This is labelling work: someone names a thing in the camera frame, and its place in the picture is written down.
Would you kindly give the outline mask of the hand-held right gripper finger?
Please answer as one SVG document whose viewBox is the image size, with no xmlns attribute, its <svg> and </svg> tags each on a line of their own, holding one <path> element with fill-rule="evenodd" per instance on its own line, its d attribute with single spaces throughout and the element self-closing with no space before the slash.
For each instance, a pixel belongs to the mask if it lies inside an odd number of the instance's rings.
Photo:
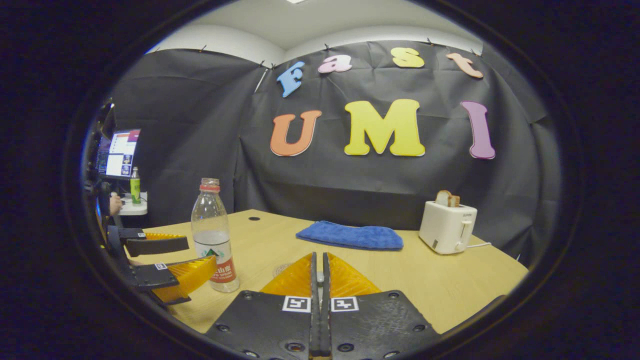
<svg viewBox="0 0 640 360">
<path fill-rule="evenodd" d="M 322 261 L 321 349 L 332 360 L 398 360 L 441 339 L 402 291 L 381 291 L 334 254 Z"/>
<path fill-rule="evenodd" d="M 317 254 L 304 256 L 302 287 L 308 295 L 241 291 L 205 336 L 248 360 L 310 360 L 320 316 Z"/>
</svg>

